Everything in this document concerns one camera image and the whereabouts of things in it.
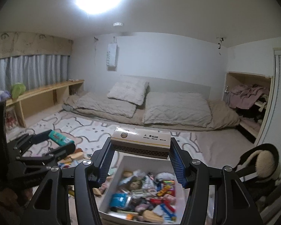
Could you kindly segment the beige pillow right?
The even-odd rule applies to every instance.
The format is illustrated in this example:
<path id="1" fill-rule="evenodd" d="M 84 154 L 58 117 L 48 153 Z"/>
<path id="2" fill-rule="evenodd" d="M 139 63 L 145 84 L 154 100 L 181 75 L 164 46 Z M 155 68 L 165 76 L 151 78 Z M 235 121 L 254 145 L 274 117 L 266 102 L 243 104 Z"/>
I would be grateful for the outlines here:
<path id="1" fill-rule="evenodd" d="M 207 100 L 195 92 L 150 92 L 142 122 L 145 125 L 188 125 L 207 127 L 212 113 Z"/>

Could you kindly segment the beige pillow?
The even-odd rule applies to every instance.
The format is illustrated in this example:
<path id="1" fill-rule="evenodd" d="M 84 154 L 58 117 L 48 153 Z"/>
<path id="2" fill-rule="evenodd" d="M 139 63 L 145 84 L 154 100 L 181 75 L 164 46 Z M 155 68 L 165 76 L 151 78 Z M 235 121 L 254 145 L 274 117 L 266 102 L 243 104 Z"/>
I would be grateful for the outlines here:
<path id="1" fill-rule="evenodd" d="M 141 106 L 144 102 L 149 81 L 131 76 L 122 76 L 107 94 L 109 99 L 120 100 Z"/>
<path id="2" fill-rule="evenodd" d="M 142 122 L 145 125 L 188 125 L 207 127 L 212 113 L 207 100 L 195 92 L 150 92 Z"/>

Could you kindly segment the pink clothes pile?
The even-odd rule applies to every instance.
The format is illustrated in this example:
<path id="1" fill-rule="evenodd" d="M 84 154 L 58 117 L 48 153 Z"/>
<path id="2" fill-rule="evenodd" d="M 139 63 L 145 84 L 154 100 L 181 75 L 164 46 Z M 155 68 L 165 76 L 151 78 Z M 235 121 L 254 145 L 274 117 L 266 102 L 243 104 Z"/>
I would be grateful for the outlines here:
<path id="1" fill-rule="evenodd" d="M 239 84 L 229 90 L 225 96 L 226 104 L 233 109 L 250 109 L 262 95 L 269 95 L 267 87 L 253 84 Z"/>

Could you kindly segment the wooden low shelf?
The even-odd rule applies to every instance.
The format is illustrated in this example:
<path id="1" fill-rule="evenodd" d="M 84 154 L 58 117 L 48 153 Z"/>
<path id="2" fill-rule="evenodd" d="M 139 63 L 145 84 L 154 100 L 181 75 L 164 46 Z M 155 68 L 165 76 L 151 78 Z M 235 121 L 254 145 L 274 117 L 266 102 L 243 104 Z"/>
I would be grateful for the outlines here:
<path id="1" fill-rule="evenodd" d="M 84 80 L 68 80 L 29 90 L 15 100 L 7 100 L 14 107 L 21 127 L 27 128 L 43 118 L 62 110 L 64 100 L 83 88 Z"/>

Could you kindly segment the white storage box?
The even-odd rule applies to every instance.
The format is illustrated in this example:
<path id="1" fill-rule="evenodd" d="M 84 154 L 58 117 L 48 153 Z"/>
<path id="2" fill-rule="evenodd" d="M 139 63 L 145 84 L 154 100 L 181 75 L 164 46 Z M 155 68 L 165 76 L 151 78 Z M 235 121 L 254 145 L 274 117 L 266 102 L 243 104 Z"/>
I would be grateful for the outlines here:
<path id="1" fill-rule="evenodd" d="M 103 224 L 180 224 L 185 205 L 169 160 L 125 155 L 98 209 Z"/>

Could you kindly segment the teal tissue packet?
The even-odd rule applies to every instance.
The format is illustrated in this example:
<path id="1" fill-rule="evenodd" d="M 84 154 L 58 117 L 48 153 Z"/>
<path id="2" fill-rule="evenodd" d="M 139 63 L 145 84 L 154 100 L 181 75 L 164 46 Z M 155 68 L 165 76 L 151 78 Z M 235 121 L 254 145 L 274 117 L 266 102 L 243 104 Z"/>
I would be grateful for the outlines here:
<path id="1" fill-rule="evenodd" d="M 61 133 L 58 133 L 54 130 L 52 130 L 49 133 L 49 138 L 52 141 L 54 141 L 56 144 L 58 144 L 59 146 L 64 146 L 64 145 L 67 145 L 67 144 L 74 144 L 74 140 L 69 139 L 65 135 L 62 135 Z"/>

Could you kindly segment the grey curtain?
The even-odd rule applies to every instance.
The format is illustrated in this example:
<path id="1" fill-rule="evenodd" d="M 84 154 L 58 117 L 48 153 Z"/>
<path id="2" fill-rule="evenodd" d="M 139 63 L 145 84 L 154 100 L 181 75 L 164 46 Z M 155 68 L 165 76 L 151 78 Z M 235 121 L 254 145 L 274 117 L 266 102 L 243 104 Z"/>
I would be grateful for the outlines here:
<path id="1" fill-rule="evenodd" d="M 0 90 L 23 83 L 27 90 L 68 79 L 69 56 L 27 55 L 0 59 Z"/>

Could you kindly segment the beige pillow left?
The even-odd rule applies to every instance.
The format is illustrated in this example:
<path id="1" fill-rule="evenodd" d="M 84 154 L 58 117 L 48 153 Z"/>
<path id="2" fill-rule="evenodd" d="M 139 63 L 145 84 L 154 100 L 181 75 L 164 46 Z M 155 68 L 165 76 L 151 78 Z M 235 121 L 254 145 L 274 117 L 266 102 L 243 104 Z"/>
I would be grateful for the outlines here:
<path id="1" fill-rule="evenodd" d="M 144 102 L 149 81 L 131 76 L 122 76 L 107 94 L 109 99 L 120 100 L 141 106 Z"/>

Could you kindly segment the white hanging paper bag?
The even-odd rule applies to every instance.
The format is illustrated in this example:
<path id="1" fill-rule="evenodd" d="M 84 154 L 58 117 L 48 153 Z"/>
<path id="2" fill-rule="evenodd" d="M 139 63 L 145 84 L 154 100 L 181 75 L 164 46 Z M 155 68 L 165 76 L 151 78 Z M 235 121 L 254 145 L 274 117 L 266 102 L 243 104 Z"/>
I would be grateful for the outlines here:
<path id="1" fill-rule="evenodd" d="M 106 67 L 108 71 L 115 71 L 118 64 L 118 42 L 117 38 L 113 37 L 113 42 L 108 44 L 106 53 Z"/>

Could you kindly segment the cream tan rectangular box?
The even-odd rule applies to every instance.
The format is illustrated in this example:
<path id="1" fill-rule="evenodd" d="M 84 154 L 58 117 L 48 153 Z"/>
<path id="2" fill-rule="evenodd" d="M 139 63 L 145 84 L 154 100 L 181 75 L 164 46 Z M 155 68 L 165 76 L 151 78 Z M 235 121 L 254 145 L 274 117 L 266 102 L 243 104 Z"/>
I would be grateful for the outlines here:
<path id="1" fill-rule="evenodd" d="M 120 152 L 167 159 L 170 152 L 170 139 L 169 133 L 117 127 L 111 136 L 111 144 Z"/>

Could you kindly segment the green plush toy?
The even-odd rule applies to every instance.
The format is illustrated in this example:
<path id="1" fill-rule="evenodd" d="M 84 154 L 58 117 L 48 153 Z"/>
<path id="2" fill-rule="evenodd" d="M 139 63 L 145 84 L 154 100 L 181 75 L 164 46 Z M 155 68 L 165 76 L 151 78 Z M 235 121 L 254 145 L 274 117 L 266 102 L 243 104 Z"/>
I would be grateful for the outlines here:
<path id="1" fill-rule="evenodd" d="M 23 83 L 15 83 L 11 88 L 11 98 L 17 99 L 26 91 L 26 86 Z"/>

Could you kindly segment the beige quilt blanket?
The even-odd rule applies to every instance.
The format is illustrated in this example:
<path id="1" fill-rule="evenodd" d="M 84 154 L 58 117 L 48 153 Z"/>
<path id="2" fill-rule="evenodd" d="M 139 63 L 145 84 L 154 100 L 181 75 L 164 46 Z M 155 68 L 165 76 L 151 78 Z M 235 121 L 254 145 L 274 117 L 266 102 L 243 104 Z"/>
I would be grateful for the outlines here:
<path id="1" fill-rule="evenodd" d="M 194 127 L 189 125 L 180 125 L 180 124 L 143 124 L 142 118 L 145 112 L 145 106 L 137 106 L 136 111 L 132 118 L 127 118 L 125 116 L 113 115 L 110 113 L 104 113 L 91 109 L 79 109 L 75 101 L 85 95 L 86 92 L 83 91 L 80 94 L 70 95 L 69 97 L 64 98 L 64 104 L 62 108 L 68 112 L 73 112 L 85 117 L 97 117 L 106 119 L 109 121 L 124 123 L 128 125 L 139 125 L 146 126 L 150 128 L 164 128 L 171 130 L 181 130 L 181 131 L 215 131 L 224 128 L 234 128 L 240 124 L 240 117 L 238 114 L 230 109 L 224 101 L 222 100 L 208 100 L 208 105 L 212 113 L 212 121 L 207 127 Z"/>

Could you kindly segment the purple plush toy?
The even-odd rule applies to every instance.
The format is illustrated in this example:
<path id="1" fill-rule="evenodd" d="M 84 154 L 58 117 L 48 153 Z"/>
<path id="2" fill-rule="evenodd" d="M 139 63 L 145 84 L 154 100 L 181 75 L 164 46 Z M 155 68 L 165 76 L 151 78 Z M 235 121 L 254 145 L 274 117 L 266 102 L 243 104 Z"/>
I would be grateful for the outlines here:
<path id="1" fill-rule="evenodd" d="M 11 93 L 8 90 L 0 90 L 0 102 L 11 98 Z"/>

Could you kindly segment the black cream fur slipper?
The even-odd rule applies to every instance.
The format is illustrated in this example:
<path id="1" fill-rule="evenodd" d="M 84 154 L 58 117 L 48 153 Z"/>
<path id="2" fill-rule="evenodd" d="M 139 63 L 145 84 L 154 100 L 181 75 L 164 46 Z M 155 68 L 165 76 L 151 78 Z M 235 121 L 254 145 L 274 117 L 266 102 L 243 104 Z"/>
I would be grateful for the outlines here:
<path id="1" fill-rule="evenodd" d="M 274 188 L 281 173 L 278 149 L 270 143 L 258 145 L 242 154 L 233 170 L 246 188 Z"/>

